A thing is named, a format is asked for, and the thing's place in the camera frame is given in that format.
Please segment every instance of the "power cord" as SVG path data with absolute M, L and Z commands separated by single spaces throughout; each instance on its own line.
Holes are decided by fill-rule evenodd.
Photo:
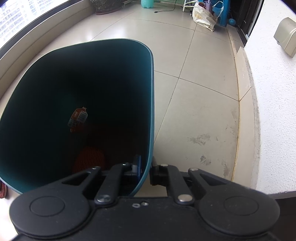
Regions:
M 161 11 L 155 11 L 154 13 L 157 13 L 157 12 L 170 12 L 170 11 L 174 11 L 175 8 L 176 8 L 176 2 L 177 2 L 177 0 L 175 1 L 175 5 L 174 5 L 174 9 L 173 9 L 173 10 L 161 10 Z

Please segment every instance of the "barcode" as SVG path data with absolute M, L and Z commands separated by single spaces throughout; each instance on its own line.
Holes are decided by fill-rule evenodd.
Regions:
M 77 117 L 77 121 L 84 123 L 86 121 L 88 114 L 84 111 L 81 111 L 79 116 Z

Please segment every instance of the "silver bolt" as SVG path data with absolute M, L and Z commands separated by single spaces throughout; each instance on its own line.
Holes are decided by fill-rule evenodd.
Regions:
M 142 205 L 142 206 L 148 206 L 148 205 L 149 205 L 149 203 L 148 203 L 148 202 L 145 202 L 145 201 L 143 201 L 143 202 L 141 202 L 141 205 Z
M 193 197 L 189 194 L 181 194 L 178 196 L 180 202 L 190 202 L 192 199 Z
M 97 199 L 98 202 L 109 202 L 111 200 L 111 197 L 109 195 L 100 195 Z
M 131 206 L 134 207 L 134 208 L 139 208 L 139 207 L 141 207 L 141 205 L 140 205 L 139 203 L 133 203 Z

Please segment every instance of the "white plastic bag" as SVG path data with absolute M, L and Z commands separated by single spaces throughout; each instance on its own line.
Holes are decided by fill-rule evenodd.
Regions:
M 186 5 L 188 3 L 195 2 L 194 6 Z M 208 28 L 212 32 L 214 31 L 214 26 L 217 23 L 217 17 L 216 15 L 211 14 L 208 10 L 204 9 L 200 5 L 198 5 L 198 1 L 191 1 L 184 4 L 185 7 L 193 7 L 192 11 L 192 17 L 193 21 L 199 24 L 200 26 L 203 26 L 205 28 Z

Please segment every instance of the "textured white wall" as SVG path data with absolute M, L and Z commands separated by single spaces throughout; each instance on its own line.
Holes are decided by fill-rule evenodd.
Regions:
M 261 125 L 256 189 L 267 194 L 296 190 L 296 56 L 288 56 L 274 39 L 286 17 L 296 21 L 280 0 L 265 0 L 245 47 Z

